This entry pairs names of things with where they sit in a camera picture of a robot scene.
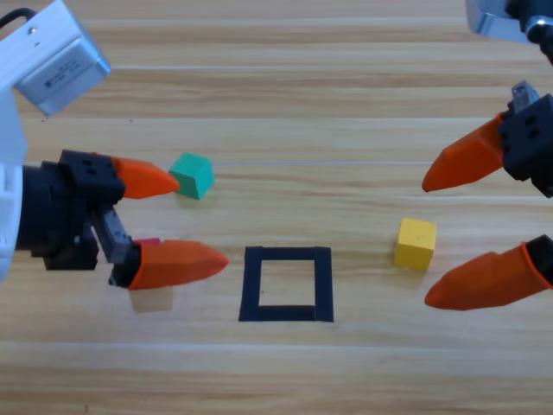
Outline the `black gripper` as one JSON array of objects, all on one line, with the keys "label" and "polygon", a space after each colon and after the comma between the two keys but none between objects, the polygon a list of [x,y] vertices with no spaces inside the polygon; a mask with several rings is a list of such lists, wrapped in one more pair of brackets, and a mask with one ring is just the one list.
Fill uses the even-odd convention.
[{"label": "black gripper", "polygon": [[442,150],[423,178],[424,191],[477,182],[504,167],[515,180],[531,181],[552,196],[552,96],[526,81],[512,88],[508,111]]},{"label": "black gripper", "polygon": [[115,211],[124,197],[176,192],[178,181],[153,163],[63,150],[56,163],[22,169],[22,212],[16,249],[49,271],[91,271],[99,251],[114,264],[109,284],[150,290],[200,281],[229,264],[199,241],[132,241]]}]

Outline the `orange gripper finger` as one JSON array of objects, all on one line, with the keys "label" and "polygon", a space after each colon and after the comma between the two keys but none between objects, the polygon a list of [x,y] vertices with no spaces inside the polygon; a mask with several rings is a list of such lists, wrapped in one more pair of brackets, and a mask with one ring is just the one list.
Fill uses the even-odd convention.
[{"label": "orange gripper finger", "polygon": [[477,310],[506,306],[551,288],[552,239],[542,235],[448,271],[424,302],[441,310]]}]

